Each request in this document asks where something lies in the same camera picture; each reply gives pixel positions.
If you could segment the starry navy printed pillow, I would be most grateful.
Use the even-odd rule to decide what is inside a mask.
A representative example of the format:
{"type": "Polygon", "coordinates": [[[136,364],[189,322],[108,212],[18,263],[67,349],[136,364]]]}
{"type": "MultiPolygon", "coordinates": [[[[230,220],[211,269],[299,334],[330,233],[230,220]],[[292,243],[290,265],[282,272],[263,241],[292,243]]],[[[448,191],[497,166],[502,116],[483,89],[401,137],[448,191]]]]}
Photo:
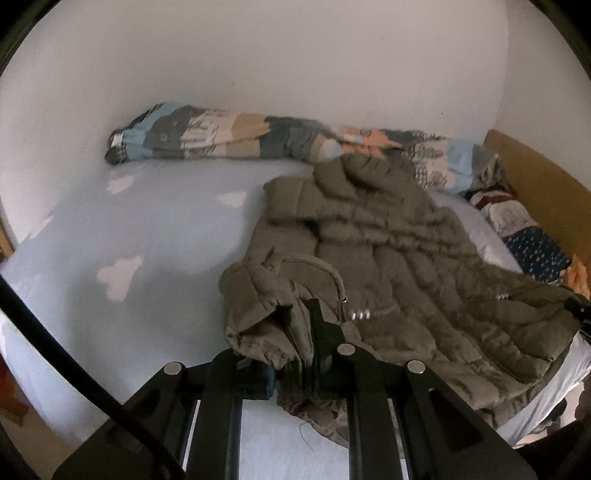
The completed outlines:
{"type": "Polygon", "coordinates": [[[494,185],[468,192],[465,199],[481,212],[526,275],[560,283],[561,273],[572,260],[534,220],[514,190],[494,185]]]}

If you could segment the red item beside bed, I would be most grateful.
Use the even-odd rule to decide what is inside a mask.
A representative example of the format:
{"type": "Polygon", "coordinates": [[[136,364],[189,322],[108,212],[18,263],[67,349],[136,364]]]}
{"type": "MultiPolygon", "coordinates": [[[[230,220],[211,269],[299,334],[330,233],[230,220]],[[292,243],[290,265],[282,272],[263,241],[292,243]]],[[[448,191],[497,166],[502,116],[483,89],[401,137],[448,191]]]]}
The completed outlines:
{"type": "Polygon", "coordinates": [[[0,411],[3,417],[18,426],[23,424],[29,412],[29,406],[21,398],[18,384],[4,360],[0,364],[0,411]]]}

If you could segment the light blue cloud bedsheet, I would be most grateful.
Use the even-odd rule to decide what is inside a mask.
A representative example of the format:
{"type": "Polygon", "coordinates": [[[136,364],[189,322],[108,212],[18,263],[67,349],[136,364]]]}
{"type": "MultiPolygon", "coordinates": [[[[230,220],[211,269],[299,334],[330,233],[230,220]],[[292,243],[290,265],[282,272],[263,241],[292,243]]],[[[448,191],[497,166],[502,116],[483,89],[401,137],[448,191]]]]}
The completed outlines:
{"type": "MultiPolygon", "coordinates": [[[[140,161],[66,197],[2,275],[52,336],[124,402],[168,362],[211,361],[228,347],[218,279],[245,254],[263,185],[310,176],[290,160],[140,161]]],[[[105,420],[1,314],[1,349],[45,423],[78,447],[105,420]]],[[[575,336],[550,385],[501,428],[515,444],[590,370],[575,336]]],[[[345,448],[273,402],[245,402],[241,479],[349,479],[345,448]]]]}

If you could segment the olive green puffer jacket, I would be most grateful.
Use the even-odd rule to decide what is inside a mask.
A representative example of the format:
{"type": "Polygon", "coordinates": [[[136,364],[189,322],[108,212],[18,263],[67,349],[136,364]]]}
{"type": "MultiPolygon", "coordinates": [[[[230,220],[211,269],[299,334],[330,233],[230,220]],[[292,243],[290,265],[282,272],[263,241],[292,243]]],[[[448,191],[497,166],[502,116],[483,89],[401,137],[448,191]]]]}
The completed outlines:
{"type": "Polygon", "coordinates": [[[581,327],[574,293],[484,261],[457,215],[388,161],[346,154],[264,190],[245,258],[219,281],[239,354],[311,366],[318,299],[346,341],[424,362],[493,427],[562,366],[581,327]]]}

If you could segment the orange yellow fabric item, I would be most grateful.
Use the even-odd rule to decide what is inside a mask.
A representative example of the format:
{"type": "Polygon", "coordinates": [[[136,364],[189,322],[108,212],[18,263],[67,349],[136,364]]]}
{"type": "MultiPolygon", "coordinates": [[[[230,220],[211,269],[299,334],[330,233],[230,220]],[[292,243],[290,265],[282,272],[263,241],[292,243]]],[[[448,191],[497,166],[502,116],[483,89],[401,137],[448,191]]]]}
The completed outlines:
{"type": "Polygon", "coordinates": [[[560,283],[586,299],[590,299],[587,267],[577,255],[572,257],[571,264],[561,272],[560,283]]]}

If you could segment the wooden headboard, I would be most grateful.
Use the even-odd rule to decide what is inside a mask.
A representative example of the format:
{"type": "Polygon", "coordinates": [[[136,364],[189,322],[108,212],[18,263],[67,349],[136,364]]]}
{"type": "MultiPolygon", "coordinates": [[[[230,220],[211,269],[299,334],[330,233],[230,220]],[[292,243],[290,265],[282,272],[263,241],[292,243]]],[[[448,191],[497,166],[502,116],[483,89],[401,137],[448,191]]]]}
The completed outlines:
{"type": "Polygon", "coordinates": [[[570,256],[590,264],[590,191],[543,154],[498,131],[485,145],[500,156],[511,187],[541,228],[570,256]]]}

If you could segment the patchwork cartoon rolled blanket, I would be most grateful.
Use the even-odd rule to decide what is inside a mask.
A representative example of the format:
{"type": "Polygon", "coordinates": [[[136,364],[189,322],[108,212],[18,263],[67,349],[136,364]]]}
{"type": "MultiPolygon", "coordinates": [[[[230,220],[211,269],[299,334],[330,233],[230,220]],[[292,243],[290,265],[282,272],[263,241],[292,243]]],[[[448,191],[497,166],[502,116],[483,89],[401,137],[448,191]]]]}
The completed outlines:
{"type": "Polygon", "coordinates": [[[484,190],[506,180],[499,155],[471,140],[174,102],[157,104],[113,131],[105,160],[119,165],[146,159],[223,157],[293,159],[315,165],[346,154],[385,159],[423,188],[454,194],[484,190]]]}

